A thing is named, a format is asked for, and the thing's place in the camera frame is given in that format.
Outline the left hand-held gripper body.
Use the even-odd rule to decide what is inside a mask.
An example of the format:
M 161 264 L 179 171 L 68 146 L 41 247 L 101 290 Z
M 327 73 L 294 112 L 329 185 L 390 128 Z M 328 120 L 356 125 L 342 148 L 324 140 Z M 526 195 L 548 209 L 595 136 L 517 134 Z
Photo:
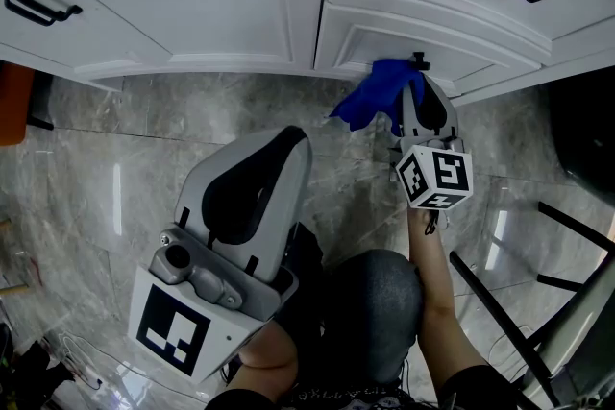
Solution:
M 162 365 L 200 383 L 282 309 L 299 281 L 281 267 L 267 284 L 177 226 L 160 240 L 150 266 L 136 270 L 128 335 Z

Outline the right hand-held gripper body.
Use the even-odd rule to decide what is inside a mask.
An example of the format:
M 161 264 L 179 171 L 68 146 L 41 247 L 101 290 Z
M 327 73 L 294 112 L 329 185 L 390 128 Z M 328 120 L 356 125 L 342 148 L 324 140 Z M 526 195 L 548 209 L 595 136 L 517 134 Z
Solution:
M 388 152 L 410 207 L 449 210 L 472 196 L 472 156 L 459 137 L 406 136 Z

